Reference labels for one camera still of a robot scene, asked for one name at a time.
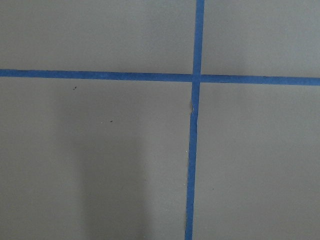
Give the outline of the horizontal blue tape strip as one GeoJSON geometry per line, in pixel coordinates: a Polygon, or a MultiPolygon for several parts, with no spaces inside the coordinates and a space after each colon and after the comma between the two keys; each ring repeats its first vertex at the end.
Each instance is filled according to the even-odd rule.
{"type": "Polygon", "coordinates": [[[319,86],[317,77],[1,69],[1,77],[319,86]]]}

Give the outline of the vertical blue tape strip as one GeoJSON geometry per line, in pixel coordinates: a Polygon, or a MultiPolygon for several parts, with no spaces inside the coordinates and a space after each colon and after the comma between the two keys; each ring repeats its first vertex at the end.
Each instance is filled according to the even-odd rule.
{"type": "Polygon", "coordinates": [[[205,1],[196,1],[195,32],[193,46],[193,66],[191,85],[191,114],[189,125],[188,171],[186,189],[186,222],[184,238],[193,238],[194,201],[196,182],[197,140],[198,140],[198,116],[202,69],[202,47],[204,26],[205,1]]]}

